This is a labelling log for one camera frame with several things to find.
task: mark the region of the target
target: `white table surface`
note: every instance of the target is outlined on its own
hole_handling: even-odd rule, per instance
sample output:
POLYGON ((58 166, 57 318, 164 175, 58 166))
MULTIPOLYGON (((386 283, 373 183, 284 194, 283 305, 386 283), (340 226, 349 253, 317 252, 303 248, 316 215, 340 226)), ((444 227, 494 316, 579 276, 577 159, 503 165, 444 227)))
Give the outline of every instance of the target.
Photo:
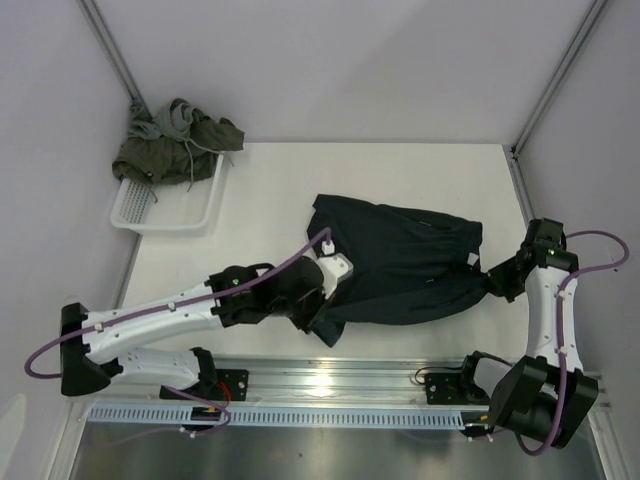
MULTIPOLYGON (((204 236, 143 237, 125 305, 179 292, 230 265, 279 264, 306 243, 318 193, 481 221, 483 269, 512 256, 524 238, 499 145, 256 143, 232 158, 235 167, 223 169, 217 214, 204 236)), ((161 214, 162 204, 155 208, 161 214)), ((333 348, 284 318, 195 332, 155 346, 201 346, 214 357, 449 360, 477 349, 515 359, 524 353, 527 327, 524 296, 507 304, 487 295, 466 312, 421 325, 347 324, 333 348)))

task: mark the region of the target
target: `black bracket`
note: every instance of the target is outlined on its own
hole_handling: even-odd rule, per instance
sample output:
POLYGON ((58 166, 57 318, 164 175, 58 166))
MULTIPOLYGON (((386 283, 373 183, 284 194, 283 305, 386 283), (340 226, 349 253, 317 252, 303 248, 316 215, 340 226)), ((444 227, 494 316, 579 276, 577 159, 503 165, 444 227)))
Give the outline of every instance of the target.
MULTIPOLYGON (((522 357, 493 391, 489 423, 522 436, 544 441, 552 430, 557 398, 542 387, 552 385, 557 392, 560 369, 542 357, 522 357)), ((567 374, 566 396, 560 429, 551 444, 564 448, 586 418, 598 397, 597 380, 585 377, 580 370, 567 374)))
MULTIPOLYGON (((247 400, 247 390, 249 388, 249 370, 218 370, 218 381, 224 383, 231 393, 233 402, 244 402, 247 400)), ((212 392, 215 398, 209 400, 226 400, 224 392, 216 389, 212 392)))
POLYGON ((531 220, 520 250, 487 272, 489 293, 513 302, 524 293, 525 280, 535 267, 554 267, 567 272, 578 269, 578 256, 567 252, 562 223, 547 218, 531 220))
POLYGON ((489 397, 480 389, 461 385, 462 373, 428 373, 424 376, 429 405, 489 405, 489 397))

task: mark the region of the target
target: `white plastic basket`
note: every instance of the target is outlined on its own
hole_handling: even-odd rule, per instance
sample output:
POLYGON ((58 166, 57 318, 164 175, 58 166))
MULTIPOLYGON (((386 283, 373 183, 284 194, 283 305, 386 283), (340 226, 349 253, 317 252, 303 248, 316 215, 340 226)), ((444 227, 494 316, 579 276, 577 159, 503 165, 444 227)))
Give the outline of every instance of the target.
POLYGON ((144 235, 149 232, 198 232, 207 225, 213 210, 214 197, 220 185, 224 156, 218 155, 213 176, 189 183, 148 187, 125 178, 111 210, 111 224, 144 235))

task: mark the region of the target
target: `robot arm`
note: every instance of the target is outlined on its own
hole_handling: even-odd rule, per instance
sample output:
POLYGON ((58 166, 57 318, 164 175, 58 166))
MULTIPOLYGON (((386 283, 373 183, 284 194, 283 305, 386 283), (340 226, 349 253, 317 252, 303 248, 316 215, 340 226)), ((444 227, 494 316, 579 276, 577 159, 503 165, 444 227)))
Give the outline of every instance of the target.
POLYGON ((585 377, 574 337, 573 298, 577 279, 560 295, 560 285, 578 270, 578 258, 566 251, 562 224, 533 220, 518 253, 489 271, 490 292, 511 302, 526 292, 529 337, 525 356, 515 365, 475 352, 465 359, 465 388, 479 387, 490 398, 488 424, 544 441, 553 432, 560 389, 559 353, 565 355, 567 386, 562 417, 552 443, 564 447, 598 395, 595 379, 585 377), (557 322, 562 320, 561 330, 557 322))
POLYGON ((95 393, 110 383, 165 385, 209 398, 216 371, 201 348, 165 352, 142 345, 198 330, 257 324, 268 316, 286 316, 309 332, 316 314, 353 270, 340 254, 314 260, 300 257, 274 275, 273 265, 232 266, 190 290, 134 308, 87 312, 82 305, 62 310, 61 332, 87 333, 61 344, 62 393, 95 393), (243 289, 243 284, 251 284, 243 289), (238 288, 233 295, 217 294, 238 288), (126 318, 116 325, 109 320, 126 318))

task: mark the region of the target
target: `gray wall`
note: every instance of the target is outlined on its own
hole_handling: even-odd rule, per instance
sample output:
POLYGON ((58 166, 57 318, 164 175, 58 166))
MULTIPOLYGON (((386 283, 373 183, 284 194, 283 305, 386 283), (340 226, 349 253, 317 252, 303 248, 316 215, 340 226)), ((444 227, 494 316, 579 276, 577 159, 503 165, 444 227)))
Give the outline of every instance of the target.
MULTIPOLYGON (((0 411, 27 397, 6 478, 37 479, 64 400, 58 381, 30 379, 22 365, 56 337, 65 303, 114 299, 132 244, 108 220, 128 102, 70 0, 3 2, 0 85, 0 411)), ((58 370, 57 356, 38 368, 58 370)))
POLYGON ((152 109, 259 141, 512 142, 591 0, 99 1, 152 109))
MULTIPOLYGON (((580 280, 576 330, 586 366, 603 373, 627 458, 640 474, 640 2, 615 0, 557 101, 524 152, 525 180, 538 214, 567 231, 601 228, 629 243, 619 272, 580 280)), ((582 264, 619 249, 575 241, 582 264)))

